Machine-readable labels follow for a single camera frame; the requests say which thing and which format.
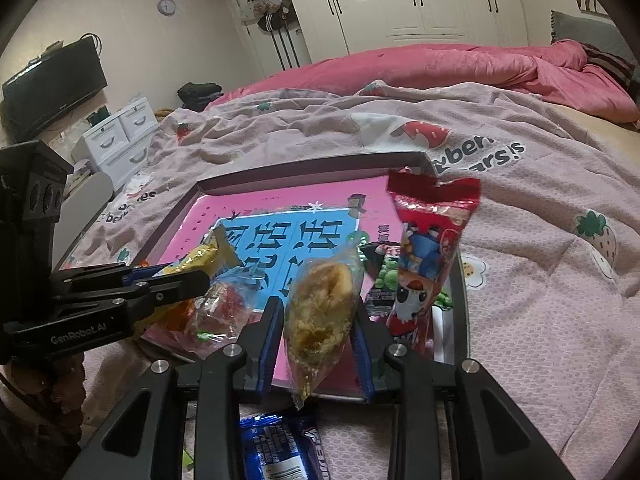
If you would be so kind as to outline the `round wall clock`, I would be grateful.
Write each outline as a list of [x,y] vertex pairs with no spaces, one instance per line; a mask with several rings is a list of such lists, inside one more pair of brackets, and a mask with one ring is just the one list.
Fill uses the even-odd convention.
[[163,16],[174,16],[177,11],[177,3],[174,0],[160,0],[157,3],[157,11]]

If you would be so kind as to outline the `red cartoon snack bag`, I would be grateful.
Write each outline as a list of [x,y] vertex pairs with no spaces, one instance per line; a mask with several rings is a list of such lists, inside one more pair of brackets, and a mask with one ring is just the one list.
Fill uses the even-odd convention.
[[461,234],[480,204],[480,180],[442,182],[395,171],[387,193],[402,224],[397,290],[386,325],[394,339],[427,352],[432,305],[448,278]]

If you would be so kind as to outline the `black clothes pile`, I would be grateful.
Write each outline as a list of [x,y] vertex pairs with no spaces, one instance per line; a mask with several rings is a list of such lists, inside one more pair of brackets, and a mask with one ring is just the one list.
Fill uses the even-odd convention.
[[183,107],[194,110],[194,112],[202,112],[210,102],[222,96],[222,88],[214,82],[207,84],[187,82],[178,89],[177,96]]

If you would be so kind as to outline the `pink children's book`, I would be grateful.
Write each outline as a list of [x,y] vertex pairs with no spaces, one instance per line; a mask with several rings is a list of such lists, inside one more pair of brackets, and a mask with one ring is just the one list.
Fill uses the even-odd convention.
[[260,191],[229,186],[198,191],[168,216],[160,239],[144,255],[149,263],[173,263],[224,226],[242,263],[264,269],[256,307],[271,296],[288,298],[308,258],[326,258],[349,242],[396,242],[401,224],[386,192],[386,174],[339,179],[316,174],[267,181]]

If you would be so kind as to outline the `grey headboard cushion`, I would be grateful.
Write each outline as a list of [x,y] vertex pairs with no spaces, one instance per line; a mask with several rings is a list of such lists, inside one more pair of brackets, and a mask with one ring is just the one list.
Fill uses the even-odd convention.
[[578,18],[560,11],[551,11],[551,38],[553,41],[571,39],[589,44],[602,52],[623,58],[634,68],[632,80],[639,81],[639,62],[631,52],[622,33],[613,24]]

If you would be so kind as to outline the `blue wafer snack packet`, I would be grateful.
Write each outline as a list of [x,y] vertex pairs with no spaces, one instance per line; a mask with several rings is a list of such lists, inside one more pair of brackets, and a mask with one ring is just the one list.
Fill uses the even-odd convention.
[[330,480],[316,421],[296,408],[240,420],[248,480]]

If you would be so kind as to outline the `black television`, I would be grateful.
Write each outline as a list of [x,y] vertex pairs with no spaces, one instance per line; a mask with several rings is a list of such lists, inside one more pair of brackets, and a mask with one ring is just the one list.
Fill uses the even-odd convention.
[[30,141],[106,86],[96,42],[82,37],[41,55],[2,84],[2,126],[11,142]]

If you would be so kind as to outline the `pink strawberry print bedsheet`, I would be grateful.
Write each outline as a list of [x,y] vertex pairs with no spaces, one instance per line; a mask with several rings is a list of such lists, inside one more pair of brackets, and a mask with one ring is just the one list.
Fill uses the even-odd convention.
[[417,151],[480,179],[465,257],[471,352],[578,479],[600,479],[639,422],[639,169],[557,108],[484,84],[337,96],[280,89],[176,110],[136,198],[119,197],[70,255],[130,262],[199,180],[299,159]]

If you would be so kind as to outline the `white drawer cabinet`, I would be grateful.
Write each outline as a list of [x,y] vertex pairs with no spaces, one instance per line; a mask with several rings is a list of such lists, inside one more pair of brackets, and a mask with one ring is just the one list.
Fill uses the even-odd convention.
[[158,122],[149,100],[142,96],[84,132],[70,156],[88,160],[93,172],[103,172],[120,190],[145,164]]

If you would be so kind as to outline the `dark striped pillow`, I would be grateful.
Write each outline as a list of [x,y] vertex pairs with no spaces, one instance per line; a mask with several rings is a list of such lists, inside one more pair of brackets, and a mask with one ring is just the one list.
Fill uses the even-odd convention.
[[605,52],[591,44],[582,44],[587,62],[607,72],[623,89],[629,90],[636,66],[619,55]]

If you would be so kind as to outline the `yellow snack packet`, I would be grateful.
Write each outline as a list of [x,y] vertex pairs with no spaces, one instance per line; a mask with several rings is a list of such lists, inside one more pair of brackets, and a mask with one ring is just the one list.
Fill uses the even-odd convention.
[[211,228],[201,244],[193,248],[177,262],[164,266],[156,276],[175,274],[201,268],[213,280],[242,264],[235,249],[229,243],[226,229],[222,224]]

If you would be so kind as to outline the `clear bag brown pastry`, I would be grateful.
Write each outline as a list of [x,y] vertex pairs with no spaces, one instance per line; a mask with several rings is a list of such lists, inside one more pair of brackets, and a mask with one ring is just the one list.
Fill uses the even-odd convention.
[[290,288],[283,339],[296,408],[302,408],[341,359],[360,301],[363,264],[358,248],[305,260]]

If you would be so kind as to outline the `clear bag red candy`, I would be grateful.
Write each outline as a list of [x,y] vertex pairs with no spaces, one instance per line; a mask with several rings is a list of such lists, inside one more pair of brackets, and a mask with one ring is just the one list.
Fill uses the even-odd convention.
[[236,266],[215,276],[203,297],[183,301],[158,325],[183,351],[206,359],[238,339],[256,307],[265,277],[259,264]]

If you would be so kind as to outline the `white wardrobe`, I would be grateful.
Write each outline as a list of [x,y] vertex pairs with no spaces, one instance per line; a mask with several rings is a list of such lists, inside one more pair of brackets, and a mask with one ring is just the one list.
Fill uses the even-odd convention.
[[293,0],[311,59],[406,44],[523,47],[521,0]]

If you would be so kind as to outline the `dark green candy packet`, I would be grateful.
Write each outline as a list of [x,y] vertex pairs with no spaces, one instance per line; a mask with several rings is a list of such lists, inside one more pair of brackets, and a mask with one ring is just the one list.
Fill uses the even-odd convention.
[[405,332],[426,315],[427,301],[434,300],[437,307],[449,310],[452,300],[446,292],[433,295],[432,285],[420,278],[398,275],[400,244],[375,242],[359,247],[366,263],[367,274],[373,285],[364,298],[370,315],[378,318],[392,317],[390,324],[401,326]]

